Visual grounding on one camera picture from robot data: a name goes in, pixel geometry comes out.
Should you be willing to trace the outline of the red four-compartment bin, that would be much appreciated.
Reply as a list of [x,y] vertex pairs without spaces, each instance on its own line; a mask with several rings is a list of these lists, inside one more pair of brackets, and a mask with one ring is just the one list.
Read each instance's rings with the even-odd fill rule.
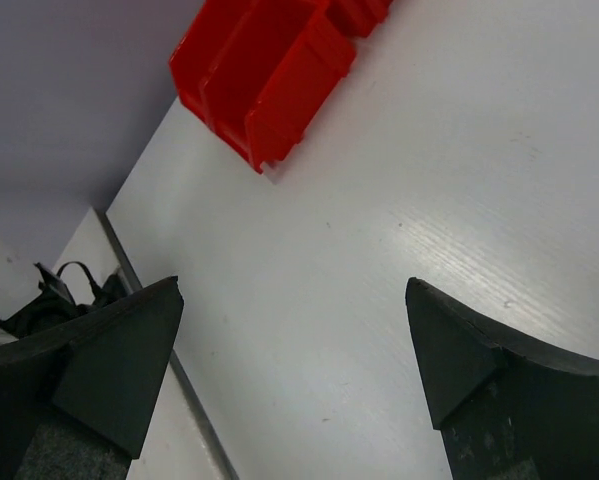
[[350,71],[376,1],[207,1],[169,59],[182,105],[256,172],[284,160]]

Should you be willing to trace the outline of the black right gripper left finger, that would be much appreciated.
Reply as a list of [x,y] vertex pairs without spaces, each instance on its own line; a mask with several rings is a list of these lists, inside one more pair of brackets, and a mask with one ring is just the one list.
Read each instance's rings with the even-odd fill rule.
[[0,479],[126,478],[183,307],[171,276],[0,345]]

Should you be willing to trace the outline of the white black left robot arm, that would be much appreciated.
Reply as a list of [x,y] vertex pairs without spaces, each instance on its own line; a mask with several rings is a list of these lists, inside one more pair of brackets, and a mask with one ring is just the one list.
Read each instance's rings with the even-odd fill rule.
[[[62,280],[68,266],[78,266],[85,275],[94,300],[90,304],[78,303]],[[119,273],[109,275],[100,285],[90,269],[80,261],[69,261],[53,272],[41,263],[35,263],[41,275],[40,293],[9,318],[0,319],[0,345],[20,340],[87,314],[97,312],[130,294]]]

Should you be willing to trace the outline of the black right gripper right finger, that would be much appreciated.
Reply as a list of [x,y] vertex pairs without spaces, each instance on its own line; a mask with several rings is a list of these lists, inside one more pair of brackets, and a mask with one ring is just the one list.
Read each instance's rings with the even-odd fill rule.
[[455,479],[599,479],[599,360],[409,279],[430,418]]

